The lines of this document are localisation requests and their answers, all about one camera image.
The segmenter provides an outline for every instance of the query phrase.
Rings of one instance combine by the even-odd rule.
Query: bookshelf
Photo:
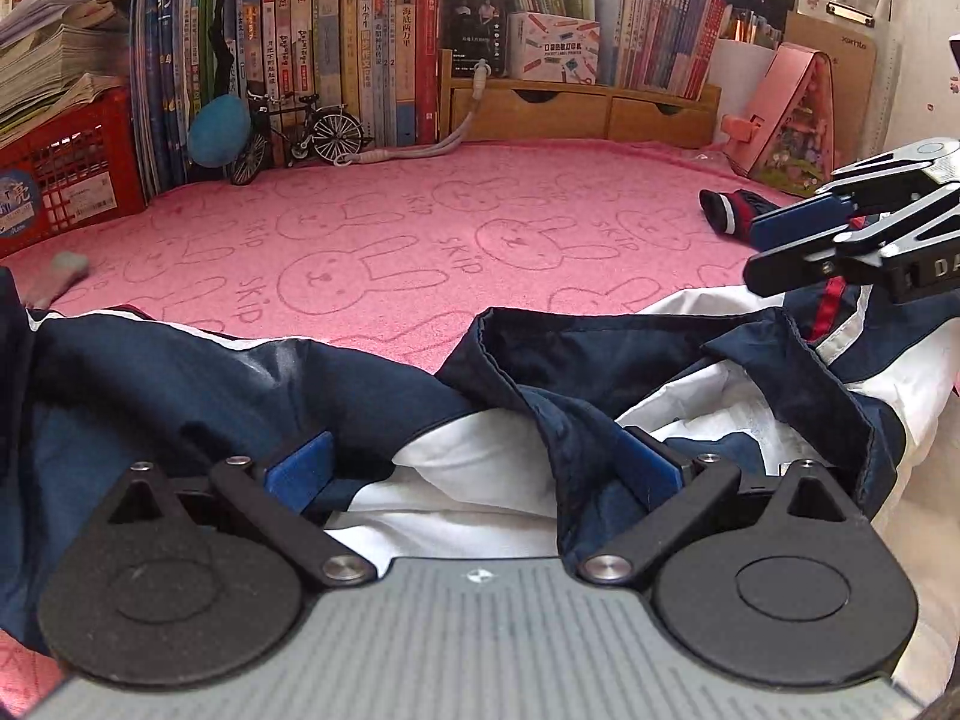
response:
[[[472,79],[452,74],[452,53],[440,53],[440,138],[467,116]],[[720,89],[699,100],[610,86],[488,79],[467,141],[602,138],[659,141],[703,148],[713,140]]]

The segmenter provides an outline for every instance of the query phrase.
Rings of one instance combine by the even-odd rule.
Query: bicycle wheel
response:
[[[243,152],[230,164],[230,183],[244,187],[253,181],[267,161],[267,146],[267,139],[254,132]]]
[[[322,114],[313,125],[313,148],[330,165],[339,156],[356,154],[363,148],[360,122],[344,111]]]

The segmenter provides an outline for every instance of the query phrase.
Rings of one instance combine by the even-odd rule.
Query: pink box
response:
[[[596,83],[600,25],[545,13],[512,13],[507,68],[511,79]]]

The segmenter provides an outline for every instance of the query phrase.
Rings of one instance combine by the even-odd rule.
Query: blue plush toy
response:
[[[204,167],[222,167],[237,158],[250,135],[250,110],[234,95],[210,100],[193,119],[186,148]]]

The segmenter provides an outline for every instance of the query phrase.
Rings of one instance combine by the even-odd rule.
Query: toy bicycle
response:
[[[346,107],[338,105],[318,105],[318,95],[305,95],[299,98],[302,106],[282,108],[281,100],[272,100],[268,95],[258,95],[247,90],[247,100],[251,106],[251,133],[246,146],[237,158],[227,166],[230,183],[246,186],[253,181],[267,164],[272,136],[277,135],[285,143],[287,167],[294,162],[307,159],[311,154],[323,162],[333,165],[344,154],[355,154],[371,140],[363,134],[360,122],[347,113]],[[291,138],[282,129],[273,127],[271,117],[285,114],[304,113],[305,121],[296,129]]]

